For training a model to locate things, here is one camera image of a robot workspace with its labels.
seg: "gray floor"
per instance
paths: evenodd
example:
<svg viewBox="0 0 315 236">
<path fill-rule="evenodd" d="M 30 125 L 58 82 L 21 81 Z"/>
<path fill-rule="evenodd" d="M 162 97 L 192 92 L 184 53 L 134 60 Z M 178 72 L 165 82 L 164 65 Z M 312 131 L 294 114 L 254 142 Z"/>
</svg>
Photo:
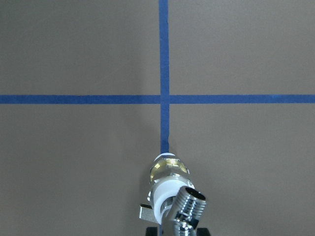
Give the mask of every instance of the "gray floor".
<svg viewBox="0 0 315 236">
<path fill-rule="evenodd" d="M 169 3 L 172 94 L 314 94 L 315 3 Z M 0 2 L 0 94 L 159 94 L 157 1 Z M 315 105 L 171 105 L 213 236 L 313 236 Z M 143 236 L 159 105 L 0 105 L 0 235 Z"/>
</svg>

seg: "metal valve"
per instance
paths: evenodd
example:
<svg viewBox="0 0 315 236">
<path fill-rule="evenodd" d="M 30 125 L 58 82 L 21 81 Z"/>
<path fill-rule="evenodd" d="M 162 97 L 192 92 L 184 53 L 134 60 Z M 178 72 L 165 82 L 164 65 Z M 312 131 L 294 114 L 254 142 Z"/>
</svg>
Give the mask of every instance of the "metal valve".
<svg viewBox="0 0 315 236">
<path fill-rule="evenodd" d="M 210 236 L 197 229 L 206 197 L 195 190 L 186 165 L 172 153 L 159 155 L 150 169 L 149 205 L 140 205 L 139 218 L 160 224 L 162 236 Z M 157 236 L 147 228 L 146 236 Z"/>
</svg>

